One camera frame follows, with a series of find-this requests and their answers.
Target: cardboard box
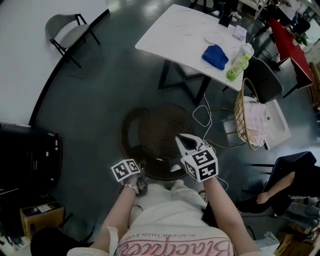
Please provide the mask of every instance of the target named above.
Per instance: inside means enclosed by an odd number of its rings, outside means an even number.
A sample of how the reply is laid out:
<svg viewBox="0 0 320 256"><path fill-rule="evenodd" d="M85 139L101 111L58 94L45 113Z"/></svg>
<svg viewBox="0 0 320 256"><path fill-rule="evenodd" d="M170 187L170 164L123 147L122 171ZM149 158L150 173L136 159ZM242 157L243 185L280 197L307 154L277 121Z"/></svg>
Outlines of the cardboard box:
<svg viewBox="0 0 320 256"><path fill-rule="evenodd" d="M64 221L65 208L58 202L20 209L25 237L31 241L33 235L43 228L56 228Z"/></svg>
<svg viewBox="0 0 320 256"><path fill-rule="evenodd" d="M293 234L287 234L282 240L278 249L274 252L275 256L309 256L314 250L314 246L306 242L294 240Z"/></svg>
<svg viewBox="0 0 320 256"><path fill-rule="evenodd" d="M311 228L305 228L303 226L300 226L299 224L296 224L293 221L289 221L288 226L290 228L292 228L293 230L298 231L298 232L305 234L305 235L308 235L311 231Z"/></svg>

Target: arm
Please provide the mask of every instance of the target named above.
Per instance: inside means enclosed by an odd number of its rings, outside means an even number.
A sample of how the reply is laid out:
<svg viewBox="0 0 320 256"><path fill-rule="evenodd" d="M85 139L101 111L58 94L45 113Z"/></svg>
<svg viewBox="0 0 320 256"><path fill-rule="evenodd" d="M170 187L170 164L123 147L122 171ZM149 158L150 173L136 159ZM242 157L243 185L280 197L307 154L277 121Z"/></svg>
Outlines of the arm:
<svg viewBox="0 0 320 256"><path fill-rule="evenodd" d="M294 179L295 179L295 172L292 171L287 176L280 179L276 184L274 184L273 187L269 189L269 191L259 194L256 199L256 203L264 204L276 193L289 187L294 182Z"/></svg>
<svg viewBox="0 0 320 256"><path fill-rule="evenodd" d="M136 184L137 176L131 176L127 182ZM118 231L118 238L120 240L129 228L131 210L134 206L135 199L136 192L132 188L123 188L111 211L105 218L99 236L90 246L91 248L96 248L109 253L110 233L107 227L116 228Z"/></svg>
<svg viewBox="0 0 320 256"><path fill-rule="evenodd" d="M249 236L245 224L230 197L216 177L203 182L216 223L230 238L237 255L260 252Z"/></svg>

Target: red table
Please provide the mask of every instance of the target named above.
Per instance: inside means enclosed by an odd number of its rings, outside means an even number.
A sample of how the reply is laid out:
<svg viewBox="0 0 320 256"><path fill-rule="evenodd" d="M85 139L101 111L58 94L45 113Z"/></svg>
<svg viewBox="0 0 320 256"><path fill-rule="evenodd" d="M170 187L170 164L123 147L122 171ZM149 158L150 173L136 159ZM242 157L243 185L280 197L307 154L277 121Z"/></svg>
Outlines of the red table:
<svg viewBox="0 0 320 256"><path fill-rule="evenodd" d="M313 84L313 75L301 47L299 44L294 45L293 43L294 36L274 18L269 21L269 24L280 55L280 63L290 58L296 74L297 84L283 96L285 98L296 89L311 86Z"/></svg>

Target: plastic bottle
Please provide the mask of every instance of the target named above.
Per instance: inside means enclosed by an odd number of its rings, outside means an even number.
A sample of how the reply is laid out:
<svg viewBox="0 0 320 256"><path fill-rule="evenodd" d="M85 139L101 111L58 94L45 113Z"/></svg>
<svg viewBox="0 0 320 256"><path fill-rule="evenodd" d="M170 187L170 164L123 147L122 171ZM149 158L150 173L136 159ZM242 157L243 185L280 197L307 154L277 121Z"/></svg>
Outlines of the plastic bottle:
<svg viewBox="0 0 320 256"><path fill-rule="evenodd" d="M226 72L226 78L230 81L236 80L239 74L249 66L251 56L244 54L236 60L235 65Z"/></svg>
<svg viewBox="0 0 320 256"><path fill-rule="evenodd" d="M255 50L252 48L252 45L250 43L242 44L241 47L239 48L237 54L231 60L231 65L234 66L239 57L242 57L245 54L249 54L250 56L252 56L252 55L254 55L254 53L255 53Z"/></svg>

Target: gray concrete floor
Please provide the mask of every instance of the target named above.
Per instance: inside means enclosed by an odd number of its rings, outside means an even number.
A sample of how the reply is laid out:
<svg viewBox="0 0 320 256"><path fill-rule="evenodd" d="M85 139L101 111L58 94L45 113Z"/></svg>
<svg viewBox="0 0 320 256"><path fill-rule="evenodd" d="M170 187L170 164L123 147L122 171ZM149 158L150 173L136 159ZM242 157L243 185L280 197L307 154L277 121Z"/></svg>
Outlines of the gray concrete floor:
<svg viewBox="0 0 320 256"><path fill-rule="evenodd" d="M67 232L76 239L83 239L93 225L103 221L115 202L120 185L114 179L110 167L123 159L118 134L122 119L137 107L154 108L174 103L192 113L194 106L180 89L158 91L158 81L163 59L135 49L135 44L156 19L171 5L189 6L189 0L112 0L111 15L94 28L101 42L98 46L88 35L87 43L81 43L73 57L82 65L65 63L52 83L36 118L36 125L50 131L58 131L62 137L63 160L61 176L51 194L74 214ZM261 28L258 22L241 20L248 29L248 40ZM275 45L266 32L254 41L256 51L266 48L277 58ZM292 70L281 71L281 81L287 92L295 85ZM169 80L177 80L172 72ZM199 83L190 84L197 91ZM212 81L206 97L211 108L233 106L237 92ZM251 163L272 164L280 156L306 150L319 155L319 128L307 89L292 93L278 100L292 137L272 150L264 147L251 151L247 145L236 149L216 147L219 176L229 183L227 193L234 202L245 199L242 189L261 187L269 178L264 167L252 167ZM200 110L198 118L208 120ZM218 143L227 145L223 136L223 122L232 118L227 113L214 113L213 125L208 133ZM196 134L203 136L205 128L194 122ZM192 188L199 185L186 179ZM263 228L260 217L250 220L259 232Z"/></svg>

